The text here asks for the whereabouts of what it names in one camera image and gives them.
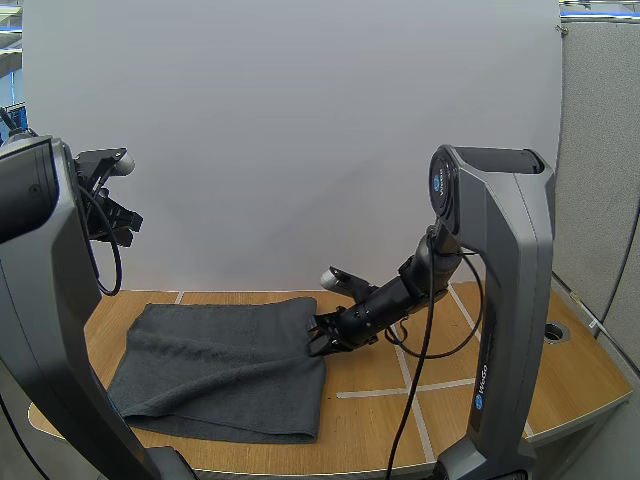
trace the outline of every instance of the white tape line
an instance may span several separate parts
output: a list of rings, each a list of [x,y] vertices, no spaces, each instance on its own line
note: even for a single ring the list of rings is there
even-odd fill
[[[338,398],[366,398],[366,397],[382,397],[384,395],[402,395],[406,394],[406,388],[387,388],[386,390],[363,390],[361,392],[338,392]]]
[[[398,333],[395,331],[395,326],[392,326],[391,328],[397,335]],[[397,345],[395,346],[395,349],[396,356],[398,357],[398,363],[400,363],[400,371],[402,371],[402,377],[404,378],[404,384],[407,387],[407,392],[409,392],[409,390],[411,390],[411,374],[409,373],[409,365],[407,365],[407,360],[402,354],[402,349]],[[414,397],[411,408],[413,410],[413,416],[416,417],[416,425],[418,426],[418,433],[420,434],[420,441],[422,442],[422,450],[424,451],[425,460],[427,463],[435,462],[436,457],[433,455],[429,432],[427,432],[427,425],[424,423],[424,417],[422,416],[422,410],[420,409],[417,397]]]
[[[469,324],[469,327],[471,327],[471,329],[473,329],[473,327],[475,326],[476,322],[471,318],[471,315],[469,315],[469,312],[467,311],[467,308],[464,306],[464,303],[462,303],[462,301],[460,300],[460,297],[458,297],[458,294],[456,293],[456,291],[453,288],[452,284],[449,284],[449,293],[451,293],[451,297],[458,304],[458,308],[462,312],[462,315],[464,316],[464,318],[467,320],[467,323]],[[480,332],[479,332],[479,330],[476,330],[476,338],[478,339],[478,341],[480,341]]]
[[[431,385],[420,385],[416,390],[418,392],[429,392],[431,390],[440,390],[442,388],[459,387],[461,385],[473,385],[476,383],[475,378],[465,378],[464,380],[453,380],[451,382],[433,383]]]

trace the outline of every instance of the logo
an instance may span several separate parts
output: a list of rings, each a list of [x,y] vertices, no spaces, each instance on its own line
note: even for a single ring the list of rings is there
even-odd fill
[[[484,393],[484,382],[487,379],[487,365],[485,364],[484,367],[482,367],[482,380],[480,380],[480,388],[478,388],[478,393],[480,395],[482,395]]]

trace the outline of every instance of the gray cubicle wall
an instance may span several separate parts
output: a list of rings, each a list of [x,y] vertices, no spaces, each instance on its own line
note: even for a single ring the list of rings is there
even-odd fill
[[[640,363],[640,24],[565,26],[554,270],[596,315],[614,294],[605,325]],[[622,357],[604,335],[599,342],[638,392]],[[563,480],[640,478],[639,397],[616,412]]]
[[[640,25],[566,25],[553,268],[602,317],[640,197]]]

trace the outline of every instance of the black cable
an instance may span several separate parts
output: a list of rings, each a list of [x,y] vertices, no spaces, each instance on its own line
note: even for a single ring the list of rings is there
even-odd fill
[[[433,265],[433,260],[434,260],[433,238],[431,237],[431,235],[429,235],[428,237],[428,246],[429,246],[429,264]],[[429,314],[427,315],[427,326],[424,332],[422,350],[420,351],[420,357],[418,358],[418,365],[416,366],[416,371],[413,374],[413,382],[411,382],[411,389],[409,390],[409,398],[407,399],[407,404],[404,407],[402,420],[400,420],[400,426],[398,426],[396,437],[393,439],[393,446],[391,447],[391,453],[389,454],[389,464],[387,465],[387,473],[385,475],[385,480],[389,480],[391,478],[391,470],[393,469],[393,459],[396,456],[398,443],[400,442],[400,437],[402,436],[402,432],[407,423],[407,419],[409,418],[409,413],[411,413],[411,405],[413,404],[413,399],[416,395],[416,389],[418,388],[420,373],[422,372],[422,366],[424,365],[425,357],[427,355],[427,348],[429,348],[429,340],[431,339],[431,327],[433,325],[433,309],[435,307],[434,284],[435,284],[435,272],[433,271],[433,269],[431,269],[431,274],[429,275]]]
[[[633,245],[633,239],[635,238],[636,230],[638,229],[638,219],[640,219],[640,200],[638,200],[638,205],[636,207],[636,218],[631,227],[631,235],[629,236],[629,241],[627,242],[627,247],[625,248],[624,255],[622,257],[622,262],[620,263],[620,269],[618,270],[618,275],[616,276],[616,281],[614,283],[614,287],[611,290],[611,295],[609,296],[609,301],[607,302],[607,306],[602,313],[602,320],[600,323],[604,324],[607,319],[607,315],[609,315],[609,310],[611,310],[611,305],[613,305],[613,300],[616,297],[616,293],[618,292],[618,287],[620,286],[620,281],[622,280],[622,275],[624,274],[624,268],[627,266],[627,262],[629,261],[629,254],[631,253],[631,246]],[[600,334],[600,330],[596,331],[595,338],[598,338]]]
[[[431,354],[431,355],[427,355],[426,356],[427,360],[433,360],[433,359],[436,359],[436,358],[448,357],[448,356],[453,355],[454,353],[457,353],[460,350],[462,350],[471,341],[473,336],[476,334],[476,331],[478,331],[478,327],[480,326],[480,321],[482,320],[482,312],[484,312],[484,289],[482,288],[482,282],[480,281],[480,275],[478,275],[478,271],[473,266],[471,261],[467,258],[467,256],[470,255],[470,254],[454,254],[454,255],[462,255],[462,259],[465,261],[465,263],[471,269],[471,272],[473,273],[473,276],[476,279],[476,283],[478,284],[478,292],[480,294],[480,311],[478,312],[478,319],[476,320],[476,323],[473,326],[473,328],[471,329],[471,332],[469,333],[469,335],[467,335],[467,338],[465,338],[456,348],[454,348],[453,350],[449,350],[448,352],[434,353],[434,354]],[[387,339],[387,341],[389,343],[392,343],[393,345],[399,346],[408,355],[411,355],[412,357],[419,358],[420,355],[418,353],[414,352],[413,350],[410,350],[404,344],[404,342],[407,340],[407,337],[409,336],[409,333],[407,332],[407,329],[404,327],[404,325],[402,325],[402,323],[407,318],[408,317],[405,317],[402,320],[400,320],[400,328],[402,329],[402,333],[404,335],[404,337],[402,339],[399,339],[398,336],[396,335],[396,333],[391,328],[387,328],[385,330],[384,337]]]
[[[16,428],[15,424],[13,423],[13,419],[11,418],[11,415],[9,414],[9,409],[7,409],[7,406],[4,403],[4,399],[2,398],[2,395],[0,395],[0,407],[2,407],[2,412],[4,413],[4,416],[7,419],[7,423],[9,424],[9,427],[11,428],[11,431],[13,432],[13,436],[16,437],[16,440],[20,444],[20,447],[22,448],[22,451],[24,452],[24,454],[31,461],[31,464],[38,471],[38,473],[40,475],[42,475],[42,478],[44,478],[45,480],[50,480],[49,477],[47,476],[47,474],[44,473],[42,468],[40,468],[40,465],[38,465],[38,462],[36,462],[36,459],[31,456],[31,452],[29,452],[29,449],[27,448],[27,446],[22,441],[22,437],[20,436],[20,433],[18,433],[18,429]]]
[[[95,211],[98,213],[98,216],[102,220],[102,223],[107,229],[107,236],[109,237],[109,242],[111,243],[111,250],[113,250],[113,259],[116,263],[116,284],[113,287],[113,290],[107,290],[104,285],[100,282],[99,278],[96,278],[98,282],[98,287],[100,291],[107,296],[113,297],[120,291],[120,286],[122,285],[122,260],[120,259],[120,250],[118,250],[118,241],[116,240],[116,236],[113,233],[113,229],[111,228],[111,224],[109,223],[109,219],[100,208],[98,201],[91,196],[89,192],[87,192],[81,186],[78,186],[80,193],[82,196],[89,201],[89,203],[94,207]]]

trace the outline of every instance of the folded towel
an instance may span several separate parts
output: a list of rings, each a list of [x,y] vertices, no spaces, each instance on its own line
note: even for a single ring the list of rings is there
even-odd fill
[[[147,305],[108,392],[126,422],[207,440],[311,443],[325,378],[307,353],[313,298]]]

